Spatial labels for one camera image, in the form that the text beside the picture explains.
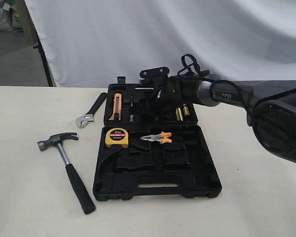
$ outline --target tool case latch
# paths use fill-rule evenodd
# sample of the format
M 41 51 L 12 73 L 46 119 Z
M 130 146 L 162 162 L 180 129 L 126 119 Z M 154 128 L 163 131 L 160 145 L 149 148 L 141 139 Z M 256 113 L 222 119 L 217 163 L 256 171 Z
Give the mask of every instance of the tool case latch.
M 125 84 L 126 83 L 126 77 L 117 77 L 117 83 L 118 84 Z

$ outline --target black stand leg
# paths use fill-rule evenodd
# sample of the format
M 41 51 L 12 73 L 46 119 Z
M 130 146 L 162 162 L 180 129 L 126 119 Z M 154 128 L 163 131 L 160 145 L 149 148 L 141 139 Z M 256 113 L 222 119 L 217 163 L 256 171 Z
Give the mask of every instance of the black stand leg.
M 48 68 L 48 63 L 47 63 L 47 59 L 46 59 L 46 56 L 45 56 L 45 52 L 43 50 L 43 47 L 41 46 L 41 43 L 40 43 L 40 40 L 39 40 L 39 37 L 38 37 L 36 31 L 35 31 L 35 34 L 36 34 L 36 38 L 37 38 L 37 45 L 35 45 L 33 48 L 38 49 L 39 54 L 40 54 L 40 58 L 41 58 L 41 61 L 43 63 L 43 67 L 44 67 L 44 70 L 45 70 L 48 86 L 53 87 L 53 81 L 51 79 L 51 75 L 50 75 L 50 71 L 49 71 L 49 68 Z

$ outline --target tape measure label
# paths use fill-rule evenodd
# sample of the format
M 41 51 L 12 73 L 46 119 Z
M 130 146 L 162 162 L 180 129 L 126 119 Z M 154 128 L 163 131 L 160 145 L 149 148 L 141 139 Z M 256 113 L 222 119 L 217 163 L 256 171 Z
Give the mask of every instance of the tape measure label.
M 113 130 L 110 133 L 110 138 L 114 141 L 120 141 L 126 136 L 125 132 L 120 129 Z

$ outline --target wrench handle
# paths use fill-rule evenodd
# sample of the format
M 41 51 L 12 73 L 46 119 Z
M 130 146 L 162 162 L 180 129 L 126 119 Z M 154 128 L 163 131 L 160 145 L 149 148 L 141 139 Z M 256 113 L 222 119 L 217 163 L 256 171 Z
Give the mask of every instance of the wrench handle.
M 105 101 L 105 99 L 107 98 L 107 93 L 106 92 L 102 92 L 98 99 L 94 102 L 94 104 L 92 105 L 91 109 L 86 113 L 86 115 L 94 115 L 95 112 L 97 112 L 97 110 L 100 108 L 100 106 L 103 104 L 103 102 Z
M 84 214 L 90 214 L 95 210 L 95 205 L 89 196 L 85 185 L 83 184 L 80 176 L 78 175 L 76 169 L 73 164 L 67 164 L 65 166 L 71 186 L 74 189 L 74 192 L 81 204 L 82 210 Z

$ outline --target white backdrop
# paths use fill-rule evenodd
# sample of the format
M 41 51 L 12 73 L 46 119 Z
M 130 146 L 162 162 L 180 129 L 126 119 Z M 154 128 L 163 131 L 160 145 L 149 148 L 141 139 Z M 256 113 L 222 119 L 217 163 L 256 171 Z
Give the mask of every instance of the white backdrop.
M 296 79 L 296 0 L 26 0 L 58 86 L 174 75 L 192 53 L 232 80 Z

